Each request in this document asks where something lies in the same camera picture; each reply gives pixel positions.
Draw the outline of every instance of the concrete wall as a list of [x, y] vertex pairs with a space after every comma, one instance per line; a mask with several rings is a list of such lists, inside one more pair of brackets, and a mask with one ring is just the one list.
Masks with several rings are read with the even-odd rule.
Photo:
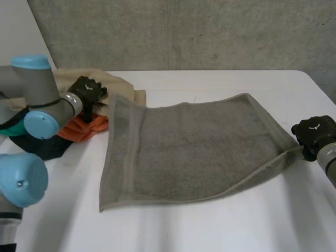
[[335, 0], [28, 0], [57, 67], [297, 69], [336, 101]]

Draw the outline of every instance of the white table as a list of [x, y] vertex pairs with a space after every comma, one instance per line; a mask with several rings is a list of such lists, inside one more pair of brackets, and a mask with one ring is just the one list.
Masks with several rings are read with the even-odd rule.
[[[288, 132], [336, 106], [299, 71], [112, 72], [146, 89], [148, 107], [207, 102], [249, 92]], [[128, 206], [98, 212], [108, 133], [47, 162], [50, 184], [27, 208], [17, 251], [336, 251], [336, 189], [316, 162], [288, 169], [217, 201]], [[21, 151], [9, 139], [0, 153]]]

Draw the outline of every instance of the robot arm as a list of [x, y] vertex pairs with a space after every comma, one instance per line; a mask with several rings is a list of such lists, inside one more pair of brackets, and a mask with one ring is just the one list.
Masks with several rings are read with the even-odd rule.
[[[0, 130], [23, 119], [26, 131], [38, 139], [57, 134], [82, 110], [106, 94], [101, 83], [80, 77], [60, 96], [48, 59], [44, 55], [14, 57], [0, 67]], [[24, 97], [27, 108], [16, 112], [1, 99]], [[48, 185], [44, 162], [31, 153], [0, 154], [0, 251], [15, 251], [15, 232], [24, 207], [38, 203]]]
[[[26, 99], [29, 112], [24, 126], [38, 139], [57, 134], [83, 108], [81, 99], [73, 92], [60, 96], [44, 55], [14, 57], [11, 66], [0, 67], [0, 92], [8, 98]], [[8, 107], [0, 106], [0, 127], [14, 115]]]

